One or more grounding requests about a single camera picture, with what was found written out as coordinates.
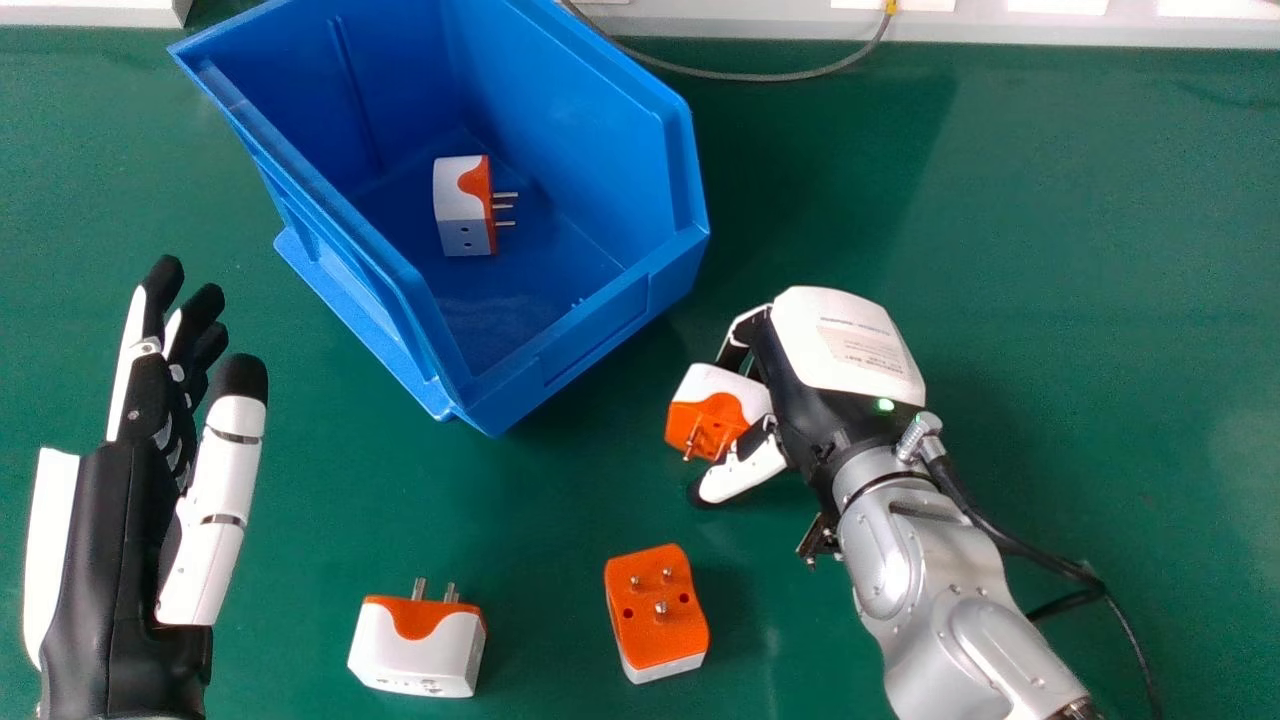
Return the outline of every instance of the robotic hand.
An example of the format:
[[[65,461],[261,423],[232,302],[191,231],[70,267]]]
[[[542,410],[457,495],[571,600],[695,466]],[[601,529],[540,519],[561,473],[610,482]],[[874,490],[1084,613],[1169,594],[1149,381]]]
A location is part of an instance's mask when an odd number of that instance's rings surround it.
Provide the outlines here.
[[[924,398],[883,307],[794,287],[735,319],[714,365],[690,368],[666,439],[713,462],[690,487],[696,505],[804,475],[822,511],[797,552],[810,568],[820,553],[844,562],[901,720],[1097,717],[1009,592],[1000,551],[1034,548],[966,500]],[[1087,569],[1041,555],[1103,597]]]
[[[202,720],[218,619],[248,521],[266,421],[266,368],[228,357],[223,292],[168,323],[182,264],[133,293],[105,442],[42,448],[27,538],[23,634],[40,720]],[[210,396],[197,450],[195,411]]]

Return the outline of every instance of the blue plastic bin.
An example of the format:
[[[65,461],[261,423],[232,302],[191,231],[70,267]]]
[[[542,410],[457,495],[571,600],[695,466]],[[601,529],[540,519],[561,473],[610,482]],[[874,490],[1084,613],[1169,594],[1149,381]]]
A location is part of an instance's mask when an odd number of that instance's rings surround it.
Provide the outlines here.
[[[276,250],[436,419],[502,433],[692,287],[689,106],[552,0],[278,0],[170,51],[260,168]],[[431,165],[472,154],[518,224],[445,258]]]

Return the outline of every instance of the screw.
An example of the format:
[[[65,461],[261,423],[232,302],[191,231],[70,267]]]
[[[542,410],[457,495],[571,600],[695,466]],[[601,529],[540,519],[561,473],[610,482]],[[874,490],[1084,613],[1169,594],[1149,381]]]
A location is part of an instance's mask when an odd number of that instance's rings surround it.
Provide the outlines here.
[[[919,452],[924,438],[941,432],[942,418],[928,410],[916,413],[915,418],[911,418],[911,424],[906,427],[906,432],[902,433],[902,439],[897,441],[897,445],[893,446],[893,456],[897,457],[899,462],[911,462],[915,459],[915,454]]]

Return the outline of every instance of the green surface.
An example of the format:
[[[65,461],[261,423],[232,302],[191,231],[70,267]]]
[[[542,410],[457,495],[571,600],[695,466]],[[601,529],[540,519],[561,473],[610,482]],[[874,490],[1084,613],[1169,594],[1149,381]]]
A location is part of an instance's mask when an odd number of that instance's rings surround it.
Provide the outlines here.
[[[177,37],[0,29],[0,717],[38,687],[19,633],[36,450],[101,437],[131,288],[164,251],[225,286],[233,347],[273,372],[214,720],[890,717],[842,570],[792,555],[801,483],[696,511],[660,442],[684,368],[795,283],[891,310],[979,498],[1112,583],[1171,719],[1280,716],[1275,54],[890,46],[804,86],[676,81],[714,229],[696,291],[492,441],[431,421],[275,256],[280,222]],[[836,51],[646,46],[762,68]],[[636,688],[602,569],[672,541],[712,651]],[[1014,565],[1028,606],[1064,589]],[[474,701],[346,670],[361,597],[415,574],[488,615]],[[1144,717],[1105,610],[1048,634],[1114,717]]]

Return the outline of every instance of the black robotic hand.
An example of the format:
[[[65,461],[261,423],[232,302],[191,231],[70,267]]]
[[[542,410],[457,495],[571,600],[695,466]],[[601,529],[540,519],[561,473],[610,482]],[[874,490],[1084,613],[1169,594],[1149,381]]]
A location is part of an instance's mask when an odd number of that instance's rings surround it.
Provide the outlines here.
[[[268,382],[261,360],[233,355],[210,387],[228,345],[223,292],[201,287],[165,323],[182,283],[164,256],[133,293],[105,442],[83,459],[41,450],[23,597],[40,720],[205,716]]]

